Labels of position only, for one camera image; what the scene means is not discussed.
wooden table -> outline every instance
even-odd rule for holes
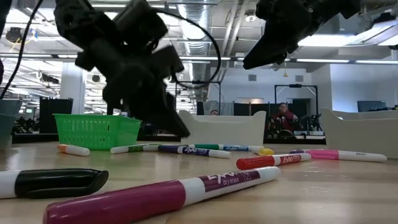
[[[92,152],[89,157],[58,154],[57,143],[13,145],[0,152],[1,170],[92,168],[108,170],[100,190],[170,179],[184,179],[237,170],[232,159],[138,152],[112,155]],[[319,146],[274,145],[276,153]],[[256,187],[160,215],[140,223],[398,223],[398,162],[385,164],[313,160],[281,166],[282,177]],[[0,223],[41,223],[45,207],[56,200],[6,199],[0,201]]]

woman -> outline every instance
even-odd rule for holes
[[[294,131],[290,122],[295,121],[297,119],[298,119],[298,117],[296,115],[294,115],[292,112],[287,110],[287,104],[281,103],[279,105],[279,112],[272,116],[271,122],[275,126],[275,121],[278,121],[281,123],[282,130],[286,129],[289,131]]]

green plastic basket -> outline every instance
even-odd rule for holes
[[[54,114],[61,144],[110,150],[137,142],[141,121],[123,116]]]

yellow marker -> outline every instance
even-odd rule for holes
[[[90,155],[90,150],[85,147],[59,144],[57,146],[57,148],[61,153],[65,153],[65,154],[71,154],[71,155],[76,155],[76,156]]]
[[[274,151],[268,148],[262,148],[259,150],[259,156],[272,156],[274,155]]]

pillar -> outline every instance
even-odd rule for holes
[[[60,98],[73,99],[72,114],[85,112],[86,78],[86,72],[74,63],[63,63]]]
[[[391,59],[398,60],[398,50],[391,50]],[[392,66],[392,77],[394,83],[394,96],[395,96],[395,107],[398,107],[398,66]]]

